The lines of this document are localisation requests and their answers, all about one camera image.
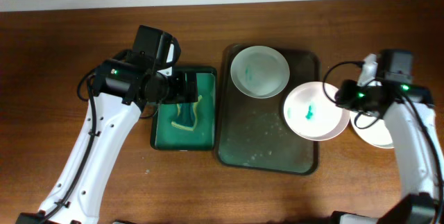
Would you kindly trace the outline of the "green yellow scrubbing sponge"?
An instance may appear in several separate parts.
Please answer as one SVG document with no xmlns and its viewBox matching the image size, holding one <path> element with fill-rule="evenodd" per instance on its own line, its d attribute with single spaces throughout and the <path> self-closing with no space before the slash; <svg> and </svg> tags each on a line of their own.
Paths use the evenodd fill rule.
<svg viewBox="0 0 444 224">
<path fill-rule="evenodd" d="M 177 116 L 171 122 L 174 128 L 193 132 L 198 123 L 197 107 L 202 99 L 202 95 L 198 96 L 196 102 L 177 104 Z"/>
</svg>

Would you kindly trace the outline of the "pinkish white plate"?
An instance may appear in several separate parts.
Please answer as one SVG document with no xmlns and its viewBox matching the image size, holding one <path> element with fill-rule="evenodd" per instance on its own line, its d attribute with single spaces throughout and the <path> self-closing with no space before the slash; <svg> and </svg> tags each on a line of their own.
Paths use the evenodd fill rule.
<svg viewBox="0 0 444 224">
<path fill-rule="evenodd" d="M 284 100 L 283 116 L 298 136 L 326 141 L 340 135 L 350 121 L 349 111 L 337 107 L 327 97 L 338 89 L 322 82 L 308 82 L 292 89 Z"/>
</svg>

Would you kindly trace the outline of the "grey-white plate with green stain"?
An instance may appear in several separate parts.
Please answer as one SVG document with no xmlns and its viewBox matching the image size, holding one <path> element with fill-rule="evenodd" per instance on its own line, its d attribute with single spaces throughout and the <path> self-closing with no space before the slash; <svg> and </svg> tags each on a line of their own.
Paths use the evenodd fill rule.
<svg viewBox="0 0 444 224">
<path fill-rule="evenodd" d="M 286 58 L 267 46 L 250 46 L 240 51 L 230 65 L 235 87 L 252 98 L 271 98 L 288 84 L 290 68 Z"/>
</svg>

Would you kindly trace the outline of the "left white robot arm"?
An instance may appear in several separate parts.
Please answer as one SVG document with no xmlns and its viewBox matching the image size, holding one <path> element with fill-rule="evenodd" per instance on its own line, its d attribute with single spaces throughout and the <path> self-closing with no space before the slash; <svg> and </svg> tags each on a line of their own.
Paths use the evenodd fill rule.
<svg viewBox="0 0 444 224">
<path fill-rule="evenodd" d="M 18 223 L 97 223 L 106 184 L 126 137 L 147 105 L 194 103 L 194 75 L 173 78 L 180 45 L 171 34 L 139 26 L 133 47 L 84 78 L 88 109 L 74 148 L 37 213 Z"/>
</svg>

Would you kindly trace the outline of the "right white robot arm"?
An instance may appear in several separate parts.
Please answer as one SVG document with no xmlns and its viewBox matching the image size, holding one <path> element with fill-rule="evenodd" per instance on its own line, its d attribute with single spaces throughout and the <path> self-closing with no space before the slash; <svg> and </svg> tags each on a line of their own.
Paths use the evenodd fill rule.
<svg viewBox="0 0 444 224">
<path fill-rule="evenodd" d="M 412 52 L 384 49 L 353 64 L 361 69 L 359 79 L 343 81 L 331 102 L 384 122 L 400 171 L 402 198 L 379 218 L 333 212 L 330 222 L 442 223 L 443 151 L 432 94 L 413 83 Z"/>
</svg>

